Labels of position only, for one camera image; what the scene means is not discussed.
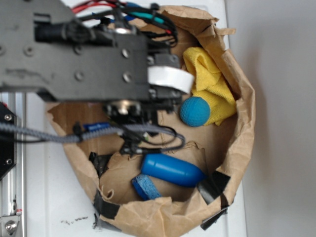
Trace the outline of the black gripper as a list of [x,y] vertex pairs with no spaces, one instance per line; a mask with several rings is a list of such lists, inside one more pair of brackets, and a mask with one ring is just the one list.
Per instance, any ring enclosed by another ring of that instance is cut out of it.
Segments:
[[88,27],[59,0],[0,3],[0,89],[46,102],[101,102],[116,122],[173,112],[194,77],[170,43],[152,40],[113,10],[115,25]]

